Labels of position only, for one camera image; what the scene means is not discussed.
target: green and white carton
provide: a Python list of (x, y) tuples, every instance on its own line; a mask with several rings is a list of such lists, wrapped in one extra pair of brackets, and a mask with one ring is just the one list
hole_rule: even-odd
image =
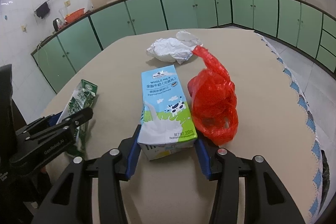
[(138, 144), (149, 160), (184, 148), (197, 139), (174, 65), (141, 74), (143, 111)]
[[(63, 110), (61, 116), (59, 117), (57, 123), (60, 123), (63, 119), (71, 114), (74, 114), (83, 108), (92, 107), (97, 94), (98, 86), (88, 82), (86, 80), (81, 80), (72, 93), (72, 96)], [(66, 152), (72, 157), (85, 157), (85, 142), (87, 134), (88, 122), (77, 127), (75, 130), (76, 142), (74, 145), (70, 146)]]

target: table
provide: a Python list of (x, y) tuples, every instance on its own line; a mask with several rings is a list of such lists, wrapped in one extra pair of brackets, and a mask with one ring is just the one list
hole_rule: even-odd
[[(261, 36), (241, 29), (191, 29), (230, 73), (236, 85), (238, 132), (223, 147), (236, 156), (251, 159), (262, 155), (272, 166), (310, 223), (320, 207), (322, 168), (315, 125), (309, 124), (307, 105), (281, 60)], [(54, 97), (43, 115), (63, 110), (81, 79), (98, 85), (90, 121), (88, 158), (102, 156), (132, 136), (142, 112), (141, 72), (170, 65), (146, 55), (158, 38), (175, 37), (176, 30), (124, 37), (98, 54)], [(188, 81), (203, 69), (192, 56), (175, 63), (190, 105)], [(55, 181), (68, 165), (62, 154), (47, 166)], [(243, 223), (244, 191), (240, 191), (239, 219)], [(193, 148), (158, 160), (140, 154), (134, 176), (121, 182), (130, 223), (208, 223), (216, 182), (202, 175)], [(99, 223), (97, 181), (93, 183), (93, 221)]]

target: cartoon cow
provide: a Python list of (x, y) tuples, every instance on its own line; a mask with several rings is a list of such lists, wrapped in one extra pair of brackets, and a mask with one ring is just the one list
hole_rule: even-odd
[(171, 112), (173, 117), (175, 117), (179, 111), (186, 109), (185, 103), (181, 99), (182, 96), (180, 96), (180, 101), (176, 105), (168, 105), (165, 112)]

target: metal pin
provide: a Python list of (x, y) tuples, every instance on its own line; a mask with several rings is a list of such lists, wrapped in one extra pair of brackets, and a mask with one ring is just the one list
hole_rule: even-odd
[(110, 155), (111, 156), (116, 156), (118, 154), (119, 154), (119, 150), (118, 149), (114, 148), (114, 149), (110, 150)]
[(263, 162), (264, 161), (264, 158), (262, 156), (255, 156), (255, 161), (256, 162)]
[(73, 162), (76, 163), (76, 164), (80, 164), (82, 162), (82, 157), (76, 157), (73, 159)]
[(217, 150), (218, 154), (220, 155), (226, 155), (227, 154), (227, 150), (225, 148), (219, 148)]

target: green cabinet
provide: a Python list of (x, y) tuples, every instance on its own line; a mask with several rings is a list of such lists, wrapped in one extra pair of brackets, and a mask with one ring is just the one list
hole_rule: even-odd
[(75, 75), (57, 37), (40, 48), (34, 59), (56, 93)]
[(253, 0), (232, 0), (233, 23), (253, 28)]
[(231, 0), (215, 0), (218, 26), (232, 23)]
[(319, 52), (316, 59), (320, 61), (323, 65), (325, 65), (328, 69), (330, 69), (332, 72), (335, 71), (336, 57), (322, 46), (319, 47)]
[(194, 0), (194, 2), (197, 26), (203, 29), (217, 26), (215, 0)]
[(299, 35), (301, 5), (296, 0), (279, 0), (278, 38), (296, 46)]
[(101, 52), (89, 18), (84, 18), (64, 30), (58, 38), (76, 71)]
[(323, 14), (323, 29), (336, 37), (336, 21), (326, 14)]
[(217, 26), (215, 0), (162, 0), (169, 30)]
[(135, 34), (167, 30), (160, 0), (127, 0)]
[(169, 30), (197, 28), (194, 0), (162, 0)]
[(278, 0), (253, 0), (253, 29), (277, 36)]
[(91, 15), (91, 20), (103, 48), (120, 38), (135, 34), (125, 2)]
[(297, 47), (316, 58), (322, 29), (322, 13), (301, 3), (301, 22)]
[(326, 48), (333, 55), (336, 55), (336, 38), (322, 30), (320, 45)]

